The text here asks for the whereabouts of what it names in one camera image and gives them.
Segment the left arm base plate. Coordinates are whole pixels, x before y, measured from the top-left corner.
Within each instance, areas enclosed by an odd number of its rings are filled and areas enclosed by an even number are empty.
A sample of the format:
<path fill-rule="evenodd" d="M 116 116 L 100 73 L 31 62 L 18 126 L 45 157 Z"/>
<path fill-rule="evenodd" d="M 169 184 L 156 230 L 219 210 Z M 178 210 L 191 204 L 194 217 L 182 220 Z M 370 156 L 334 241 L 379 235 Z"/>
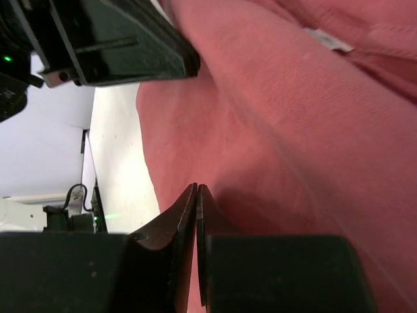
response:
<path fill-rule="evenodd" d="M 107 233 L 104 209 L 97 181 L 90 189 L 83 183 L 71 186 L 60 207 L 47 205 L 43 232 Z"/>

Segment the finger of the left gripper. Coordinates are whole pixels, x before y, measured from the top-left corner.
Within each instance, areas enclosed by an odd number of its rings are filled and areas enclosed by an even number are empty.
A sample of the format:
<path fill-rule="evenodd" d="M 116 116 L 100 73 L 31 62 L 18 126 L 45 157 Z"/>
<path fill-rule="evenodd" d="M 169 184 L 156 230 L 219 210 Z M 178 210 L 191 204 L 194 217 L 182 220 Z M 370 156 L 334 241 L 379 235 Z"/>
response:
<path fill-rule="evenodd" d="M 150 1 L 51 1 L 76 81 L 103 87 L 197 76 L 194 47 Z"/>

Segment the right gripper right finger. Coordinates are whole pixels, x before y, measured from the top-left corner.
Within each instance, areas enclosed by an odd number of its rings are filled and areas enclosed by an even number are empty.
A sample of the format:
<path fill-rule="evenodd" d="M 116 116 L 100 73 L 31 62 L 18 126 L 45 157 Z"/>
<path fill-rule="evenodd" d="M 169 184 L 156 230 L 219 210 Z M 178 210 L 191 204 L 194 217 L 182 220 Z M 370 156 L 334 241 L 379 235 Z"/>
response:
<path fill-rule="evenodd" d="M 376 312 L 354 247 L 337 235 L 248 235 L 197 194 L 197 259 L 207 312 Z"/>

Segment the pink t shirt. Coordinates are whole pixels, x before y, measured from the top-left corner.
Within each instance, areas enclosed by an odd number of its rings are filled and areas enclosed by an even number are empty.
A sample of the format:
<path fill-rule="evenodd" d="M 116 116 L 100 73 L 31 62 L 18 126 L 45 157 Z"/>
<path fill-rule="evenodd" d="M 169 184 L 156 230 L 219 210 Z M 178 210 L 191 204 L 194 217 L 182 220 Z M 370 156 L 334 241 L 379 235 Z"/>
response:
<path fill-rule="evenodd" d="M 416 311 L 416 2 L 162 1 L 196 78 L 139 86 L 160 209 L 190 183 L 253 233 L 335 233 Z"/>

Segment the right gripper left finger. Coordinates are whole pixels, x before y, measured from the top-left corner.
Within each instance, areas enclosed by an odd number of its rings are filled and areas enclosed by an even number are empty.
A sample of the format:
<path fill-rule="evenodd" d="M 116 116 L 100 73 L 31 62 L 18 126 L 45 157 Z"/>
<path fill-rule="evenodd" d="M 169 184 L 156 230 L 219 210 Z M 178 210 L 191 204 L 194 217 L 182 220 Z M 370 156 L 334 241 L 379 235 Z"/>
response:
<path fill-rule="evenodd" d="M 197 185 L 131 234 L 1 234 L 2 312 L 185 312 Z"/>

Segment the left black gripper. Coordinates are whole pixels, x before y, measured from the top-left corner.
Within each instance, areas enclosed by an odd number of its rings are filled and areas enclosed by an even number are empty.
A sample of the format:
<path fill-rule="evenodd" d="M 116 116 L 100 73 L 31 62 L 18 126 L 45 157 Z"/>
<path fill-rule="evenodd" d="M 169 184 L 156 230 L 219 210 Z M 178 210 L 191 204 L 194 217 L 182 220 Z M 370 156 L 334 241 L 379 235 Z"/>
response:
<path fill-rule="evenodd" d="M 63 34 L 80 18 L 80 1 L 1 2 L 1 121 L 25 109 L 30 87 L 81 85 Z"/>

